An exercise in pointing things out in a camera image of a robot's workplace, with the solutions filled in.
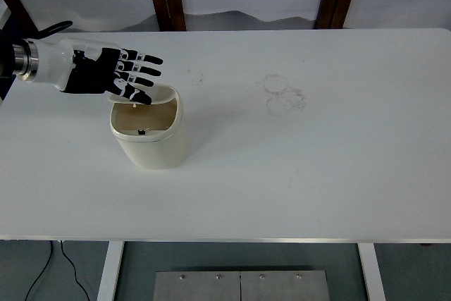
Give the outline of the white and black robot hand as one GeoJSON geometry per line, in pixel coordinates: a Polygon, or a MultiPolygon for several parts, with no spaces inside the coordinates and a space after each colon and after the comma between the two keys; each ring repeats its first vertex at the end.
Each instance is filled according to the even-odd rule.
{"type": "Polygon", "coordinates": [[[47,83],[68,94],[109,92],[128,102],[150,105],[145,92],[159,77],[163,60],[116,44],[62,39],[55,44],[36,41],[38,67],[33,82],[47,83]]]}

